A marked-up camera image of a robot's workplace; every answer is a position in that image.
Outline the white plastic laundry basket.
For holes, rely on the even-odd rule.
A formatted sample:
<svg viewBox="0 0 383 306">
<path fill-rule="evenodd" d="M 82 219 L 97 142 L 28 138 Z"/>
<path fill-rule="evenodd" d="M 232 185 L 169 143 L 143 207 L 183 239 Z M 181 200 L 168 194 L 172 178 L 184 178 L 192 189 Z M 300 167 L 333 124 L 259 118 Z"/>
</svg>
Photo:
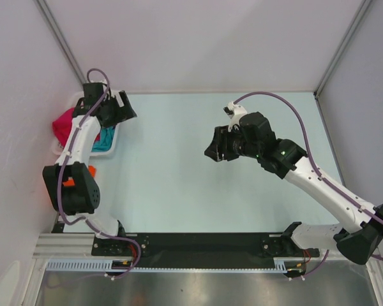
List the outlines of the white plastic laundry basket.
<svg viewBox="0 0 383 306">
<path fill-rule="evenodd" d="M 82 91 L 76 92 L 75 94 L 73 94 L 68 100 L 66 110 L 68 110 L 69 108 L 75 108 L 78 100 L 80 98 L 82 98 L 83 96 L 84 96 L 84 93 Z M 116 147 L 116 143 L 117 143 L 117 136 L 119 133 L 120 125 L 121 124 L 117 124 L 116 126 L 114 126 L 116 128 L 116 130 L 115 130 L 114 139 L 112 142 L 112 147 L 110 148 L 110 150 L 108 150 L 106 152 L 92 152 L 91 151 L 91 154 L 90 154 L 91 157 L 106 157 L 108 155 L 111 155 L 114 152 L 115 147 Z M 51 149 L 52 153 L 57 155 L 57 156 L 59 156 L 64 149 L 64 147 L 61 146 L 61 144 L 59 143 L 59 141 L 57 140 L 55 135 L 54 135 L 54 139 L 52 141 L 52 144 L 50 146 L 50 149 Z"/>
</svg>

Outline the red t shirt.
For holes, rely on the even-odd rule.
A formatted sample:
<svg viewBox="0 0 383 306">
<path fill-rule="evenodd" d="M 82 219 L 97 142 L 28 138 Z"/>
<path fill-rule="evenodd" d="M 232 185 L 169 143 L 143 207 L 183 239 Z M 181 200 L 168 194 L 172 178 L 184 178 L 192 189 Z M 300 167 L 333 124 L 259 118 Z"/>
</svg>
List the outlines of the red t shirt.
<svg viewBox="0 0 383 306">
<path fill-rule="evenodd" d="M 65 113 L 52 122 L 52 130 L 62 147 L 66 145 L 72 129 L 72 114 L 74 108 L 69 108 Z"/>
</svg>

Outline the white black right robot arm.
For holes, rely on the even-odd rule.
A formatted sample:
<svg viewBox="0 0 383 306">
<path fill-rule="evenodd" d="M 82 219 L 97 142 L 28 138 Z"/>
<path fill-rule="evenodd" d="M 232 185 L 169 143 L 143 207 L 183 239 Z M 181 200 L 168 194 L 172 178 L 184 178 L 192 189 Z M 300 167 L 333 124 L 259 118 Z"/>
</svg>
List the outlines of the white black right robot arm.
<svg viewBox="0 0 383 306">
<path fill-rule="evenodd" d="M 303 249 L 334 249 L 353 263 L 366 264 L 383 240 L 383 204 L 375 206 L 330 178 L 298 144 L 277 138 L 261 113 L 225 112 L 230 123 L 214 129 L 205 156 L 215 162 L 255 159 L 265 171 L 303 190 L 337 220 L 319 226 L 293 222 L 283 233 L 283 251 L 296 256 Z"/>
</svg>

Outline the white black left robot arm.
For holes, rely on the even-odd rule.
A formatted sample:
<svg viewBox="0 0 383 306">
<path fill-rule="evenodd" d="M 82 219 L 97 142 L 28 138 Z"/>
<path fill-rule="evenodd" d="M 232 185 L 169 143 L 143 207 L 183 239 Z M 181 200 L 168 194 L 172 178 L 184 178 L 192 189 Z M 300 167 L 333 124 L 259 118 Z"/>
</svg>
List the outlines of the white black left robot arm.
<svg viewBox="0 0 383 306">
<path fill-rule="evenodd" d="M 51 204 L 66 225 L 83 224 L 96 235 L 108 237 L 105 245 L 116 255 L 127 250 L 128 239 L 119 233 L 121 223 L 102 199 L 89 162 L 92 157 L 110 156 L 120 125 L 136 117 L 125 91 L 113 91 L 107 80 L 85 83 L 73 106 L 63 151 L 42 171 Z"/>
</svg>

